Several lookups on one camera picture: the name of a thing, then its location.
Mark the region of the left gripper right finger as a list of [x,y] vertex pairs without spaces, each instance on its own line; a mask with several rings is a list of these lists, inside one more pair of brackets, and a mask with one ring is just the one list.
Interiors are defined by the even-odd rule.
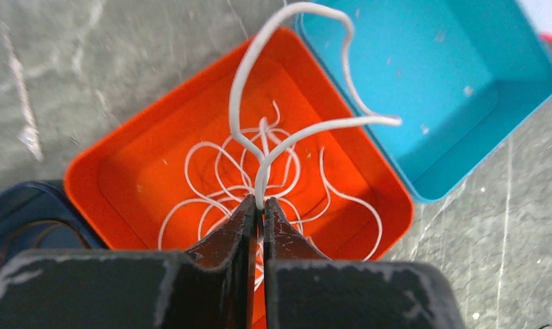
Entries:
[[268,328],[463,328],[453,290],[433,265],[331,260],[288,222],[264,210]]

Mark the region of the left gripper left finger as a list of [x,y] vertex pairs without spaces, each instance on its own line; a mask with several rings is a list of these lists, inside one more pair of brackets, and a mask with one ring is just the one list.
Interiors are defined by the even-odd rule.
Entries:
[[0,328],[249,328],[257,218],[248,195],[183,252],[22,252],[0,271]]

